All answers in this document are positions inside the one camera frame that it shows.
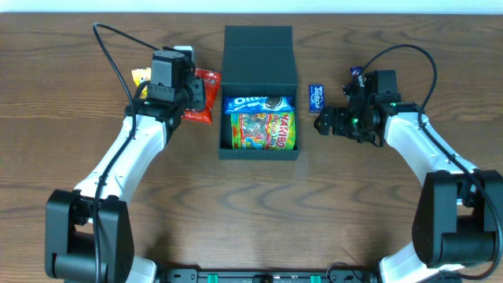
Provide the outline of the yellow candy bag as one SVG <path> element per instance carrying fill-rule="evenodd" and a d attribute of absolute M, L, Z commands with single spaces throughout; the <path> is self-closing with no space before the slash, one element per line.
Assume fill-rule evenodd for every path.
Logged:
<path fill-rule="evenodd" d="M 139 86 L 144 81 L 151 79 L 151 68 L 136 68 L 131 71 L 133 81 L 136 86 Z"/>

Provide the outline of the purple Dairy Milk bar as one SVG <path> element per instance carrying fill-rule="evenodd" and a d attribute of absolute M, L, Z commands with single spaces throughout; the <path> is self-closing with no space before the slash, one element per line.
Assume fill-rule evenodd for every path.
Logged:
<path fill-rule="evenodd" d="M 365 86 L 365 81 L 364 81 L 364 75 L 363 73 L 363 68 L 361 66 L 354 66 L 351 67 L 351 76 L 352 80 L 350 83 L 350 88 L 361 86 Z"/>

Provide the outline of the Haribo gummy worms bag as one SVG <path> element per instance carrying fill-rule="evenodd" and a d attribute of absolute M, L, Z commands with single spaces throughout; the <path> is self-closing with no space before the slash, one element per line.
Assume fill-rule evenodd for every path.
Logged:
<path fill-rule="evenodd" d="M 286 151 L 296 143 L 295 114 L 234 113 L 230 115 L 233 149 Z"/>

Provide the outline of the blue Oreo cookie pack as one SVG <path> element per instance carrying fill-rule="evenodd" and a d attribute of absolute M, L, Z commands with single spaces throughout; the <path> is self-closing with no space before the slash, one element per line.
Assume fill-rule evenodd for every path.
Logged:
<path fill-rule="evenodd" d="M 225 114 L 256 114 L 293 112 L 295 108 L 291 97 L 226 97 L 224 110 Z"/>

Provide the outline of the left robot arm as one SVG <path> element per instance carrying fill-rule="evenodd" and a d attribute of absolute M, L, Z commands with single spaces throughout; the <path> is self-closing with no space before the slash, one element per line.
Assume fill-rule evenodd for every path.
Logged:
<path fill-rule="evenodd" d="M 139 92 L 145 90 L 146 97 Z M 72 191 L 56 189 L 46 203 L 45 271 L 66 282 L 156 282 L 158 266 L 137 256 L 129 204 L 154 157 L 186 109 L 205 107 L 191 46 L 152 55 L 150 78 L 124 111 L 119 135 L 100 163 Z"/>

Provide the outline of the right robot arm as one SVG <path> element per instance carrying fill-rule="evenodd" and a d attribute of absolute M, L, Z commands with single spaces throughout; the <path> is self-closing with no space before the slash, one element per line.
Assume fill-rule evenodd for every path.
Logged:
<path fill-rule="evenodd" d="M 457 270 L 495 262 L 502 252 L 502 177 L 481 171 L 438 135 L 413 102 L 402 101 L 395 71 L 356 75 L 343 89 L 346 107 L 325 106 L 314 127 L 322 135 L 389 145 L 422 185 L 412 241 L 382 258 L 365 281 L 457 279 Z"/>

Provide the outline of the blue Eclipse mint box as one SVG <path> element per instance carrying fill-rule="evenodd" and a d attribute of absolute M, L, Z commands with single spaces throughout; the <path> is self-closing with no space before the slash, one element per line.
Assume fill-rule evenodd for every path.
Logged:
<path fill-rule="evenodd" d="M 322 84 L 309 85 L 310 113 L 319 113 L 325 107 L 325 88 Z"/>

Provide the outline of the dark green open box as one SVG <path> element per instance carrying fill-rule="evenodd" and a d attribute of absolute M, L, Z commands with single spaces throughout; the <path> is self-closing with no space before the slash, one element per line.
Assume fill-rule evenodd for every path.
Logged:
<path fill-rule="evenodd" d="M 299 148 L 298 74 L 292 26 L 226 25 L 222 61 L 220 160 L 297 160 Z M 232 149 L 228 97 L 291 97 L 296 140 L 292 150 Z"/>

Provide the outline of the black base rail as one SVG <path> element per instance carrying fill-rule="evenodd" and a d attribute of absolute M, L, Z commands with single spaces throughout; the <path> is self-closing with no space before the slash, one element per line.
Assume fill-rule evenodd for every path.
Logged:
<path fill-rule="evenodd" d="M 382 282 L 376 271 L 336 266 L 327 271 L 169 269 L 156 273 L 155 283 L 351 283 Z"/>

